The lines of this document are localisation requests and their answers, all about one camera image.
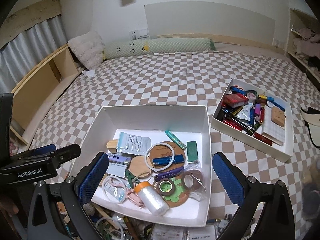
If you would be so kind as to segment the white blue printed sachet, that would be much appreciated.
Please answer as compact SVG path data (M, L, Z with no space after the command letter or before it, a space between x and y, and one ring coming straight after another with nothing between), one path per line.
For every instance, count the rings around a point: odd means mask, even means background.
M120 132L116 149L118 153L144 155L150 147L151 139L149 137Z

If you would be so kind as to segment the wooden bedside shelf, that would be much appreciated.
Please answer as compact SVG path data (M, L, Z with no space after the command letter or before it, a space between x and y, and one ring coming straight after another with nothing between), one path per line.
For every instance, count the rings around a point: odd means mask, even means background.
M61 46L37 64L12 90L10 131L22 148L29 148L52 105L80 75L69 46Z

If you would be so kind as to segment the large white cardboard box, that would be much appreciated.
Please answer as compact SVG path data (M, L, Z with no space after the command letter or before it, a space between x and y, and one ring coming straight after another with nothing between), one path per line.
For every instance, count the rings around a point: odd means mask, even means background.
M194 141L197 144L197 166L202 172L201 180L206 188L203 198L195 200L182 191L167 200L171 206L163 216L155 216L146 208L139 208L127 200L118 204L110 195L98 188L92 202L112 211L157 224L184 227L203 227L208 217L211 194L211 141L208 110L206 106L143 105L105 106L97 112L84 140L80 144L81 155L76 158L71 175L76 175L88 165L99 152L107 152L107 143L118 139L120 132L148 137L157 147L151 150L148 161L171 155L172 152L161 142L172 144L166 135L171 131L181 142Z

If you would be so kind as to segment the dark green flat box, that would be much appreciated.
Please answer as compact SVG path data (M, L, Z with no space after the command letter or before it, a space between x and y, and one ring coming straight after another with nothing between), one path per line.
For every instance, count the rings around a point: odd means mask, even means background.
M188 164L196 164L199 162L199 155L196 141L187 142L187 159Z

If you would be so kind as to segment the small white cardboard box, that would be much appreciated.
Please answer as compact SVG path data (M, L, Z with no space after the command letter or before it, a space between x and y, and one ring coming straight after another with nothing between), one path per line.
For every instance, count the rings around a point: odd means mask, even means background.
M228 94L240 93L247 105L229 107ZM293 117L288 102L237 79L231 79L213 114L212 128L285 163L293 156Z

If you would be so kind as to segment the white fluffy pillow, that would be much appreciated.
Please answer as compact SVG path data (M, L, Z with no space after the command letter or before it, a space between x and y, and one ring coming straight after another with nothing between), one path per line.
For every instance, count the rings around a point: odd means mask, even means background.
M97 68L104 60L105 45L96 31L72 38L68 45L80 63L88 70Z

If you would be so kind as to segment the round cork coaster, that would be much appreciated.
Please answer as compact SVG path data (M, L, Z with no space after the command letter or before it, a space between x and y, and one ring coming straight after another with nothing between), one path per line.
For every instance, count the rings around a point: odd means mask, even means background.
M182 150L176 143L172 142L172 141L165 141L166 144L170 145L174 151L175 151L175 155L179 155L182 154L184 155L184 159L186 159L185 157L185 151ZM170 148L168 148L167 146L164 145L157 145L155 147L153 147L150 151L149 154L149 164L152 165L152 167L154 168L163 168L163 166L155 166L153 165L153 158L161 158L161 157L168 157L168 156L172 156L172 151ZM179 168L184 166L184 163L180 163L180 164L172 164L170 167L168 167L167 169L163 170L162 172L167 172L170 170L173 170L175 168Z

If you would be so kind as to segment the green dotted bolster pillow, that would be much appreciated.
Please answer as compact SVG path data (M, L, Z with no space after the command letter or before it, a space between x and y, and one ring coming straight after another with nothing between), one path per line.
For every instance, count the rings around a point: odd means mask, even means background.
M215 50L209 38L156 38L108 43L103 49L103 60L154 53L185 53Z

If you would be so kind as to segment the red cigarette box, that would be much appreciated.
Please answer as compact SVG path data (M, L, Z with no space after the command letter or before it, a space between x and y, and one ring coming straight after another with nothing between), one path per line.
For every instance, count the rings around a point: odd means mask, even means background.
M237 93L237 94L228 94L223 97L223 102L229 107L239 107L247 105L249 99L244 95Z

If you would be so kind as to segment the orange capped plastic film roll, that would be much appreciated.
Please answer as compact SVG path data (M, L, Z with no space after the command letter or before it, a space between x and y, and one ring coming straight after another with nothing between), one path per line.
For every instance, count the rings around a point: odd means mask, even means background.
M168 204L148 181L137 184L134 191L153 216L163 216L168 211Z

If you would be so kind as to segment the blue metallic pen tube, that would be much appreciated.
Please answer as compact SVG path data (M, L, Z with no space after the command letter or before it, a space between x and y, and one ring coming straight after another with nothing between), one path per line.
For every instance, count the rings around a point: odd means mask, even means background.
M171 162L172 156L161 157L161 158L153 158L152 162L155 166L167 166ZM184 155L179 154L174 157L172 164L180 164L184 163Z

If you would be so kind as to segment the teal lighter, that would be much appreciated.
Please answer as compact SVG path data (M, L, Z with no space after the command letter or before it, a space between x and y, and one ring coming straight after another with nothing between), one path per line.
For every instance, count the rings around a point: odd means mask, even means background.
M167 135L167 137L169 137L174 143L176 143L182 150L185 150L187 148L187 146L180 140L178 139L178 137L176 137L176 135L174 135L174 133L172 133L172 131L170 130L166 130L165 134Z

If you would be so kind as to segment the grey curtain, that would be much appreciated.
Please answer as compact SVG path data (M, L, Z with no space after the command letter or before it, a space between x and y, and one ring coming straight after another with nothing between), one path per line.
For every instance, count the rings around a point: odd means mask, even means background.
M8 93L49 54L67 43L61 16L23 31L1 48L1 93Z

